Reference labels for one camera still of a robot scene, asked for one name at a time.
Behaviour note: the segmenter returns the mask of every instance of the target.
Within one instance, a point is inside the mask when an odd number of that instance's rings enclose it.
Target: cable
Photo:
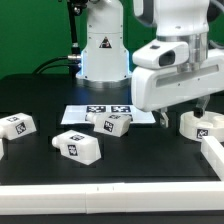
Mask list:
[[[224,13],[224,5],[222,3],[217,0],[210,0],[210,2]]]
[[[38,72],[39,72],[41,69],[43,69],[45,66],[47,66],[47,65],[49,65],[49,64],[51,64],[51,63],[53,63],[53,62],[56,62],[56,61],[62,61],[62,60],[66,60],[66,59],[68,59],[67,56],[62,56],[62,57],[57,57],[57,58],[53,58],[53,59],[51,59],[51,60],[49,60],[49,61],[46,61],[46,62],[44,62],[43,64],[41,64],[40,66],[38,66],[38,67],[32,72],[32,74],[33,74],[33,75],[36,75],[36,74],[38,74]]]
[[[38,72],[38,74],[42,74],[42,73],[43,73],[45,70],[47,70],[47,69],[57,68],[57,67],[69,67],[69,65],[67,64],[67,65],[51,65],[51,66],[47,66],[47,67],[41,69],[41,70]]]
[[[224,13],[224,5],[223,3],[217,1],[217,0],[210,0],[210,2],[215,5],[219,10],[221,10],[222,13]],[[220,49],[220,50],[223,50],[224,49],[224,45],[222,44],[219,44],[213,40],[210,40],[209,41],[209,44],[213,47],[213,48],[217,48],[217,49]]]
[[[217,49],[221,49],[223,50],[224,49],[224,45],[223,44],[219,44],[213,40],[210,40],[209,41],[209,44],[213,47],[213,48],[217,48]]]

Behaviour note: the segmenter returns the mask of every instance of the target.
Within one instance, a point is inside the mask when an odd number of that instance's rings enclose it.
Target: white paper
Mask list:
[[[88,112],[95,113],[116,113],[132,116],[132,124],[152,124],[155,119],[151,112],[142,112],[133,105],[84,105],[84,106],[67,106],[61,124],[84,124]]]

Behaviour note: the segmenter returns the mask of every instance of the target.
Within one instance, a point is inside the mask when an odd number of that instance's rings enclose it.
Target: white border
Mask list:
[[[203,139],[202,153],[221,178],[223,150],[214,137]],[[224,182],[0,187],[0,215],[201,210],[224,210]]]

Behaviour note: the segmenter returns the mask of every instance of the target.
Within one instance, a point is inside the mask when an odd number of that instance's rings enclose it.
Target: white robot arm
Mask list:
[[[132,77],[132,101],[140,110],[166,108],[224,90],[224,51],[207,47],[209,3],[134,0],[137,18],[157,25],[156,40],[133,55],[138,67]]]

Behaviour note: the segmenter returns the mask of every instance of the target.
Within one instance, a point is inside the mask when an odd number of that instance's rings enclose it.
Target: black table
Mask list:
[[[66,105],[131,104],[130,87],[96,90],[77,86],[69,75],[19,74],[0,81],[0,118],[32,115],[37,132],[3,140],[2,185],[168,182],[219,180],[200,153],[200,143],[179,134],[179,119],[196,101],[169,108],[170,127],[131,125],[121,138],[93,132],[93,125],[61,125]],[[224,111],[223,93],[212,95],[208,110]],[[51,140],[67,130],[97,137],[102,159],[90,166],[60,155]],[[97,215],[1,216],[1,223],[222,223],[224,211],[153,212]]]

